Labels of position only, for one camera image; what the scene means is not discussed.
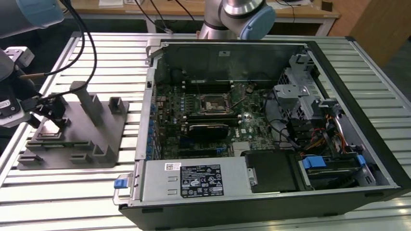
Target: metal grille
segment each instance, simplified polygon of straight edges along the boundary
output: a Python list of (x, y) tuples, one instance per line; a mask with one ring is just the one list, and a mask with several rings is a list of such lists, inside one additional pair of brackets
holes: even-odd
[(287, 109), (285, 111), (285, 109), (282, 109), (281, 112), (282, 112), (282, 116), (283, 116), (285, 119), (290, 120), (293, 118), (293, 111), (291, 110)]
[(289, 76), (286, 75), (286, 73), (282, 74), (282, 77), (278, 81), (279, 84), (290, 84), (290, 79)]
[(301, 120), (305, 120), (306, 119), (306, 113), (303, 111), (303, 108), (302, 106), (299, 106), (299, 108), (297, 109), (297, 116)]
[[(34, 135), (26, 129), (15, 135), (16, 148), (4, 152), (11, 155), (2, 176), (7, 178), (0, 188), (2, 231), (56, 231), (56, 230), (134, 230), (137, 225), (122, 215), (113, 203), (114, 180), (119, 174), (134, 171), (135, 148), (141, 121), (142, 100), (147, 74), (146, 44), (149, 39), (195, 39), (195, 35), (114, 34), (94, 33), (99, 52), (97, 76), (89, 86), (102, 101), (111, 96), (123, 97), (131, 103), (127, 125), (122, 139), (119, 162), (111, 169), (35, 170), (19, 171), (15, 162), (24, 143)], [(411, 111), (403, 95), (398, 93), (390, 80), (370, 67), (369, 60), (353, 43), (342, 37), (269, 36), (269, 40), (314, 40), (318, 42), (331, 64), (353, 92), (378, 132), (385, 139), (399, 163), (411, 174)], [(76, 56), (82, 43), (68, 46), (62, 54), (60, 66)], [(56, 76), (51, 92), (68, 90), (72, 81), (86, 80), (93, 68), (93, 49), (86, 43), (86, 53), (72, 68)], [(319, 77), (331, 97), (334, 93)], [(68, 101), (76, 97), (68, 95)], [(121, 190), (121, 196), (130, 196)], [(201, 228), (210, 230), (381, 230), (395, 227), (409, 230), (411, 223), (411, 194), (387, 202), (363, 206), (341, 216), (303, 218), (270, 222), (255, 222), (230, 226)]]

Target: power supply label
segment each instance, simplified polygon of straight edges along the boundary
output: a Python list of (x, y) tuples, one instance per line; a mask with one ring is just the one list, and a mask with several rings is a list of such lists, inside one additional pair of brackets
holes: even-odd
[(181, 167), (183, 198), (223, 196), (223, 176), (221, 165)]

